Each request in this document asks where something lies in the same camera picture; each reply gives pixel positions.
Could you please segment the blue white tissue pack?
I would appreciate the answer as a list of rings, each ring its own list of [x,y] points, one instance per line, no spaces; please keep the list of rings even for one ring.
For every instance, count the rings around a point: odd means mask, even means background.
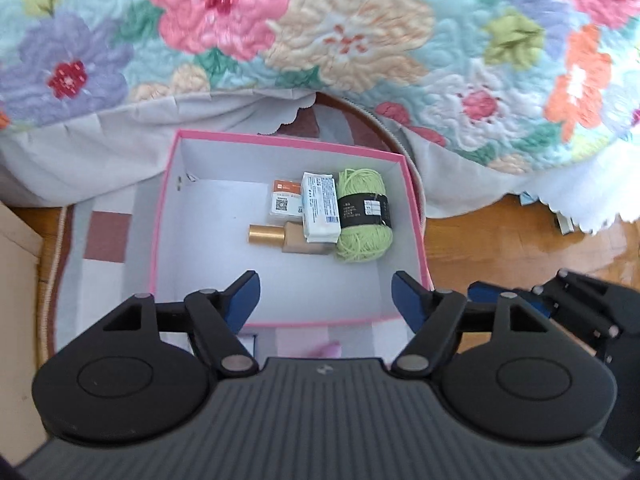
[[[253,359],[256,359],[256,342],[257,336],[255,334],[239,334],[236,336],[238,341],[242,344],[245,350],[250,354]]]

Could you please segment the gold cap foundation bottle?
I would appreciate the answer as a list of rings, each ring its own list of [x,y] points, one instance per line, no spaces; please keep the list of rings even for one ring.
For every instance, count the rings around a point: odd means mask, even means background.
[[[331,243],[309,243],[304,237],[304,229],[300,223],[286,222],[283,226],[248,227],[250,244],[277,247],[286,254],[329,255],[334,252]]]

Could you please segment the purple plush toy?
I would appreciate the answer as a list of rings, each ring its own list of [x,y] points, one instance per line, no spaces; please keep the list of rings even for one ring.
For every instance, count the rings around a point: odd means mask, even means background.
[[[329,341],[309,352],[311,359],[341,359],[342,345],[338,341]]]

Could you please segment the green yarn ball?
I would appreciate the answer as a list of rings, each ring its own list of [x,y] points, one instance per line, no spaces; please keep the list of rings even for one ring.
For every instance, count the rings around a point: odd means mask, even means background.
[[[348,263],[383,257],[394,234],[381,174],[368,168],[344,169],[338,174],[336,192],[341,221],[337,257]]]

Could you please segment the orange label cotton swab box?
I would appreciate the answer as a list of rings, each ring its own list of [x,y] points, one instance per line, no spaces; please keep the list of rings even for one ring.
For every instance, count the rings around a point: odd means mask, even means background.
[[[274,180],[268,217],[274,223],[303,223],[302,187],[297,181]]]

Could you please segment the small white tissue packet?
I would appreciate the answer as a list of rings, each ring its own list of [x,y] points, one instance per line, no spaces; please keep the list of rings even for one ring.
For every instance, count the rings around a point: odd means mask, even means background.
[[[335,180],[305,172],[302,179],[303,232],[308,243],[335,244],[341,235]]]

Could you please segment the pink storage box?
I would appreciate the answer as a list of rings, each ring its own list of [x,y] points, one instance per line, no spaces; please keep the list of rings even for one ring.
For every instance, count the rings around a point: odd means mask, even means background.
[[[274,180],[306,172],[382,174],[394,232],[378,260],[344,263],[329,255],[286,254],[252,244],[248,228],[273,223]],[[200,289],[223,290],[247,270],[260,278],[251,326],[346,325],[398,318],[392,278],[406,271],[425,287],[428,273],[419,206],[404,156],[292,136],[181,130],[157,204],[150,289],[160,302]]]

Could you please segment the checkered cartoon rug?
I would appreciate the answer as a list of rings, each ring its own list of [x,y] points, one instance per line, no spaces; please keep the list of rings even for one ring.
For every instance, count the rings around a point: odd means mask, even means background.
[[[320,99],[303,108],[273,136],[361,146],[404,156],[422,217],[422,186],[400,144],[367,115]],[[166,170],[156,177],[70,206],[58,217],[58,240],[50,283],[38,318],[39,356],[46,360],[99,321],[122,300],[151,292],[150,271],[157,204]],[[379,356],[385,361],[408,341],[410,330],[398,318],[328,326],[251,326],[256,358],[302,356],[329,341],[342,345],[342,357]]]

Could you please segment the floral quilted bedspread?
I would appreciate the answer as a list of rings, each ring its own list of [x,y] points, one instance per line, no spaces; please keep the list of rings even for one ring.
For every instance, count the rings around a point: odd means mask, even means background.
[[[1,0],[1,198],[159,174],[179,129],[373,115],[430,218],[508,194],[639,217],[639,0]]]

